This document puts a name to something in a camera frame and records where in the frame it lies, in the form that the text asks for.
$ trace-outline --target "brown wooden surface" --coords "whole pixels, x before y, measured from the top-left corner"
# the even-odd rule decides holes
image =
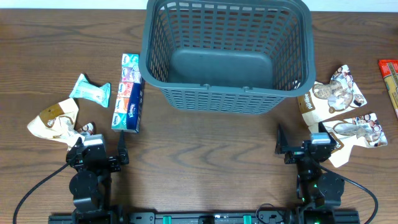
[[[0,11],[0,223],[10,223],[22,196],[64,164],[66,144],[39,139],[26,126],[44,108],[68,98],[80,73],[100,85],[111,82],[109,108],[77,100],[78,124],[94,121],[108,149],[121,54],[139,53],[145,11]],[[379,199],[374,223],[397,223],[398,120],[377,60],[398,59],[398,15],[314,12],[317,80],[326,82],[343,64],[368,104],[336,118],[376,113],[389,145],[354,147],[338,171]],[[179,111],[146,85],[141,132],[126,136],[130,164],[113,174],[113,202],[164,211],[255,210],[283,207],[295,199],[295,166],[274,155],[277,123],[295,139],[308,129],[295,98],[261,116]],[[332,168],[329,162],[325,165]],[[22,206],[19,223],[46,223],[55,212],[74,209],[65,169]],[[356,208],[364,222],[372,199],[346,184],[343,208]]]

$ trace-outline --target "brown label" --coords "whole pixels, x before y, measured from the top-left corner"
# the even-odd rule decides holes
[[[342,149],[342,148],[344,147],[344,144],[340,141],[340,139],[338,139],[338,138],[336,137],[336,135],[335,135],[333,132],[330,132],[329,134],[330,134],[330,135],[336,140],[336,142],[337,142],[337,145],[336,145],[336,147],[335,147],[335,150],[333,150],[333,151],[331,152],[331,153],[333,154],[333,153],[339,151],[340,149]]]
[[[63,114],[65,113],[63,112],[61,106],[59,104],[56,104],[40,112],[39,118],[42,120],[43,124],[46,127],[52,128],[55,118]]]
[[[302,114],[315,110],[315,105],[312,103],[311,93],[308,91],[306,94],[297,97],[298,107]]]

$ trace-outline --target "light blue wrapper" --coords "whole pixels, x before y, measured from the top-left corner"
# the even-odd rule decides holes
[[[111,84],[107,83],[101,87],[90,84],[84,74],[80,74],[75,87],[70,93],[70,98],[84,98],[94,101],[107,108],[109,105],[109,96],[111,95]]]

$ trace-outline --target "wire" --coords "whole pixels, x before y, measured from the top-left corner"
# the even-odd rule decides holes
[[[317,166],[318,168],[323,169],[323,170],[326,171],[326,172],[330,172],[330,173],[332,173],[332,174],[335,174],[336,176],[338,176],[339,178],[341,178],[341,179],[343,179],[343,180],[349,182],[350,184],[353,184],[353,185],[359,187],[361,190],[365,191],[366,193],[368,193],[368,194],[373,198],[373,200],[374,200],[374,210],[373,210],[373,213],[372,213],[372,215],[370,216],[370,218],[365,222],[365,224],[370,223],[370,222],[373,220],[373,218],[376,216],[377,211],[379,210],[379,202],[377,201],[377,197],[376,197],[370,190],[368,190],[366,187],[362,186],[361,184],[359,184],[359,183],[357,183],[357,182],[355,182],[355,181],[353,181],[353,180],[350,180],[350,179],[347,178],[347,177],[344,177],[344,176],[342,176],[342,175],[339,175],[339,174],[337,174],[337,173],[331,171],[330,169],[327,169],[327,168],[321,166],[319,163],[317,163],[317,162],[313,159],[313,157],[312,157],[309,153],[308,153],[308,155],[309,155],[310,158],[311,158],[311,162],[312,162],[315,166]]]
[[[257,218],[262,224],[269,224],[269,223],[266,223],[266,222],[262,221],[261,218],[259,218],[259,210],[260,210],[260,208],[262,208],[262,207],[265,206],[265,205],[269,205],[269,206],[271,206],[272,208],[275,208],[275,206],[273,206],[273,205],[270,204],[270,203],[263,203],[263,204],[260,205],[259,208],[257,208],[257,210],[256,210],[256,218]],[[279,222],[276,222],[276,223],[285,222],[285,215],[282,215],[278,210],[276,210],[276,212],[282,217],[282,221],[279,221]]]
[[[33,193],[34,190],[36,190],[38,187],[40,187],[42,184],[44,184],[46,181],[48,181],[51,177],[57,175],[59,172],[67,168],[73,161],[75,161],[76,156],[73,156],[69,162],[67,162],[65,165],[63,165],[61,168],[59,168],[57,171],[54,173],[50,174],[48,177],[44,178],[42,181],[40,181],[38,184],[36,184],[30,191],[28,191],[25,196],[21,199],[21,201],[18,203],[17,208],[15,209],[14,216],[12,217],[12,223],[17,224],[17,215],[18,211],[21,208],[22,204],[25,202],[25,200]]]

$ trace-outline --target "basket rim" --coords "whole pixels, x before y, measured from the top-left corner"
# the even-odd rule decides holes
[[[296,97],[306,94],[316,79],[316,69],[315,69],[315,52],[314,52],[314,43],[313,43],[313,33],[312,33],[312,17],[309,8],[307,5],[301,0],[278,0],[278,2],[284,2],[287,4],[294,4],[297,9],[300,10],[301,16],[303,18],[302,24],[302,38],[304,41],[304,50],[306,55],[306,64],[305,70],[307,71],[307,79],[302,81],[303,85],[300,85],[295,90],[273,90],[273,89],[264,89],[264,88],[248,88],[248,87],[228,87],[228,86],[209,86],[209,85],[200,85],[194,83],[167,83],[162,82],[154,78],[147,68],[146,58],[148,56],[148,46],[150,41],[150,33],[152,31],[152,23],[155,18],[155,7],[160,4],[160,2],[167,2],[169,0],[148,0],[147,3],[147,16],[144,23],[144,32],[142,35],[142,48],[140,59],[144,58],[144,60],[139,61],[139,70],[145,81],[150,83],[152,86],[161,89],[174,89],[174,90],[201,90],[201,91],[212,91],[212,92],[223,92],[223,93],[231,93],[231,94],[256,94],[256,95],[275,95],[275,96],[283,96],[283,97]],[[250,3],[253,4],[266,4],[267,2],[275,2],[274,0],[262,0],[262,1],[248,1],[242,3],[241,0],[184,0],[190,2],[208,2],[208,3],[225,3],[225,4],[244,4],[248,5]]]

